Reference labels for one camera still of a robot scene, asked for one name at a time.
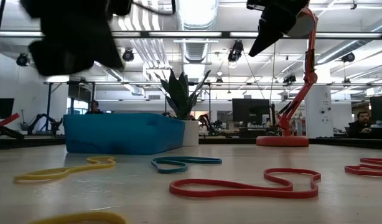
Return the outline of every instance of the person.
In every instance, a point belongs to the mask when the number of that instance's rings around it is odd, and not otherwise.
[[[357,120],[348,125],[350,126],[348,132],[349,137],[358,138],[361,136],[360,133],[370,133],[372,131],[370,116],[366,111],[358,112]]]
[[[98,102],[96,100],[91,101],[90,111],[87,111],[85,114],[102,114],[103,112],[98,109]]]

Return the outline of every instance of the white pillar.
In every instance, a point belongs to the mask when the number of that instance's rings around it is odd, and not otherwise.
[[[313,86],[305,98],[305,108],[307,136],[333,137],[330,87]]]

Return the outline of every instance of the spotlight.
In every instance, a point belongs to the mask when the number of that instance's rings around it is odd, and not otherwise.
[[[296,82],[295,75],[289,75],[288,77],[285,77],[283,81],[283,83],[287,83],[288,85],[294,82]]]
[[[233,47],[230,50],[230,53],[228,54],[228,61],[229,62],[236,62],[238,59],[240,59],[243,51],[243,44],[242,40],[236,40]]]
[[[229,68],[236,68],[238,62],[228,62],[228,67]]]
[[[346,54],[345,56],[341,57],[340,60],[343,62],[343,63],[346,63],[346,62],[354,62],[355,60],[355,55],[353,53],[349,53],[349,54]]]
[[[17,62],[17,65],[21,67],[28,66],[29,65],[28,53],[20,53],[16,62]]]
[[[126,49],[124,50],[123,55],[122,55],[122,59],[123,59],[125,62],[131,62],[131,61],[133,61],[133,59],[134,59],[133,49],[131,49],[131,48],[126,48]]]

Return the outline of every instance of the blue plastic bin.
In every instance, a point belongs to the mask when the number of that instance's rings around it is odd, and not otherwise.
[[[159,114],[65,115],[68,152],[156,154],[183,145],[184,122]]]

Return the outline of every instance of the leaf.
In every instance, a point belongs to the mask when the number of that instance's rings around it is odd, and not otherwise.
[[[179,77],[179,82],[181,84],[181,86],[183,87],[183,90],[184,90],[184,95],[185,95],[185,98],[188,99],[189,97],[189,81],[188,81],[188,76],[184,75],[184,72],[182,72],[180,74],[180,77]]]
[[[161,84],[162,84],[162,87],[165,89],[165,91],[168,93],[169,92],[169,84],[167,81],[161,79]]]
[[[203,80],[200,83],[198,83],[197,87],[195,87],[195,90],[193,91],[193,93],[198,92],[202,88],[202,85],[205,82],[205,80],[208,78],[209,73],[210,73],[210,70],[205,74],[205,76],[203,77]]]
[[[185,96],[184,90],[178,79],[174,76],[173,70],[170,73],[169,77],[169,91],[170,98],[173,100],[176,107],[179,110],[186,110],[187,106],[187,98]]]
[[[193,102],[195,101],[197,101],[197,98],[198,98],[198,95],[197,94],[195,94],[195,92],[194,93],[192,93],[191,95],[190,95],[190,97],[188,98],[188,100],[187,100],[187,104],[188,105],[190,105],[190,106],[195,106],[195,104],[193,105]]]
[[[176,115],[180,114],[180,110],[178,109],[178,107],[176,107],[176,104],[173,102],[173,100],[170,97],[166,96],[166,101],[169,104],[169,106],[173,109]]]

